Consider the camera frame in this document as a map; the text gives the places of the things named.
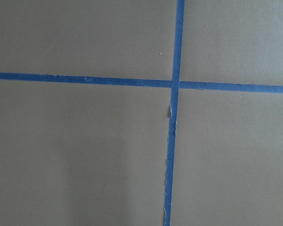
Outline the blue tape line lengthwise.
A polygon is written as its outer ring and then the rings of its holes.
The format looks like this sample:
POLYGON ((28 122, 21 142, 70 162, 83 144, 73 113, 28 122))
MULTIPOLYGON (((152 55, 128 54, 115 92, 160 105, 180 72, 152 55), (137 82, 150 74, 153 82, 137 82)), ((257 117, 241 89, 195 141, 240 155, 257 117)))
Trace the blue tape line lengthwise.
POLYGON ((168 126, 168 143, 166 156, 165 194, 164 194, 164 226, 171 224, 173 174, 175 160, 175 141, 177 125, 178 96, 180 87, 180 70, 182 55, 182 38, 184 23, 184 0, 178 0, 175 20, 175 42, 173 52, 173 69, 170 96, 170 117, 168 126))

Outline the blue tape line crosswise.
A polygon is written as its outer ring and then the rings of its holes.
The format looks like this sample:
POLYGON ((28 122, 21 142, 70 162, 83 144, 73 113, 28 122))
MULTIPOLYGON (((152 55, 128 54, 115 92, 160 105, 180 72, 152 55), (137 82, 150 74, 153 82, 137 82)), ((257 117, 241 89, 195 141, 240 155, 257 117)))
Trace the blue tape line crosswise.
MULTIPOLYGON (((26 73, 0 73, 0 80, 40 81, 40 82, 136 86, 136 87, 155 87, 155 88, 171 88, 173 84, 172 81, 167 81, 167 80, 126 79, 126 78, 107 78, 107 77, 92 77, 92 76, 86 77, 86 76, 26 74, 26 73)), ((275 85, 179 81, 177 87, 180 89, 221 90, 221 91, 283 94, 283 86, 275 86, 275 85)))

